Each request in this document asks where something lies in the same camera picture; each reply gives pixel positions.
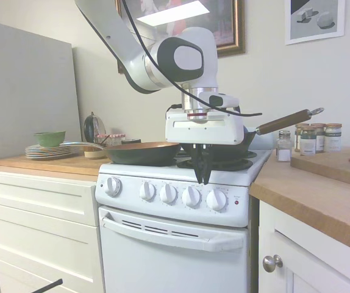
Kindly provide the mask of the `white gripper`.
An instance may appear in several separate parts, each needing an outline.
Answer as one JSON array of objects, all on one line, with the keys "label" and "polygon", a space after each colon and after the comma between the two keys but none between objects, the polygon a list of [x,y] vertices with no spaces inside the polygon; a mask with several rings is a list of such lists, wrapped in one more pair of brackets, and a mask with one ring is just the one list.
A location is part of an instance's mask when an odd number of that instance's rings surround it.
[{"label": "white gripper", "polygon": [[201,119],[190,120],[182,109],[166,113],[166,140],[193,144],[192,164],[198,183],[209,183],[212,171],[211,145],[236,145],[244,137],[243,118],[239,116],[211,110]]}]

